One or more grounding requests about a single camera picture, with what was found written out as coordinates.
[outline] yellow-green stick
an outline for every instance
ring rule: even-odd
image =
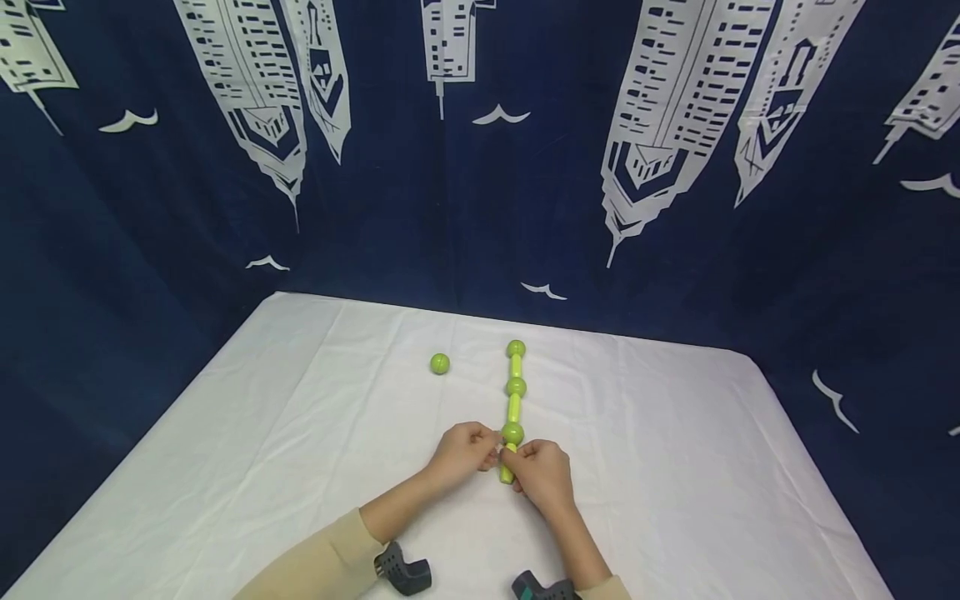
[[[507,380],[507,422],[500,435],[503,436],[505,447],[511,452],[523,442],[523,427],[520,426],[520,399],[527,393],[527,382],[523,380],[522,358],[527,347],[519,340],[513,340],[507,345],[507,356],[510,357],[510,379]],[[514,474],[505,466],[500,466],[500,482],[514,483]]]

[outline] right hand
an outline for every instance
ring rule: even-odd
[[[576,510],[570,457],[556,443],[533,440],[516,452],[503,448],[500,460],[514,472],[514,492],[530,498],[544,516]]]

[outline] left hand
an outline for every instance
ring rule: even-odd
[[[496,446],[500,434],[476,421],[459,423],[446,430],[423,475],[441,494],[451,492],[476,470],[487,471],[497,464]]]

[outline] hand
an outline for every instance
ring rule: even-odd
[[[500,435],[476,421],[460,423],[446,430],[437,444],[423,475],[439,494],[451,492],[476,470],[490,470],[496,465],[496,445]]]
[[[554,442],[533,440],[516,452],[503,448],[500,460],[514,472],[514,492],[523,493],[543,516],[577,510],[570,479],[570,457]]]

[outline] building illustration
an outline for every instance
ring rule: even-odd
[[[174,0],[237,143],[294,206],[306,162],[300,89],[269,0]]]
[[[866,0],[785,0],[740,115],[740,206],[766,177]]]
[[[284,10],[307,107],[339,163],[350,131],[350,84],[333,0],[284,0]]]
[[[933,53],[926,69],[884,125],[893,128],[874,159],[879,164],[907,131],[940,139],[960,116],[960,16]]]
[[[444,119],[444,84],[476,81],[477,9],[496,0],[421,0],[426,79],[433,82]]]
[[[730,122],[775,0],[648,0],[601,166],[617,246],[700,176]]]
[[[38,10],[62,11],[60,0],[4,0],[0,17],[0,74],[13,93],[25,93],[60,135],[37,95],[54,87],[78,89],[77,81],[40,21]]]

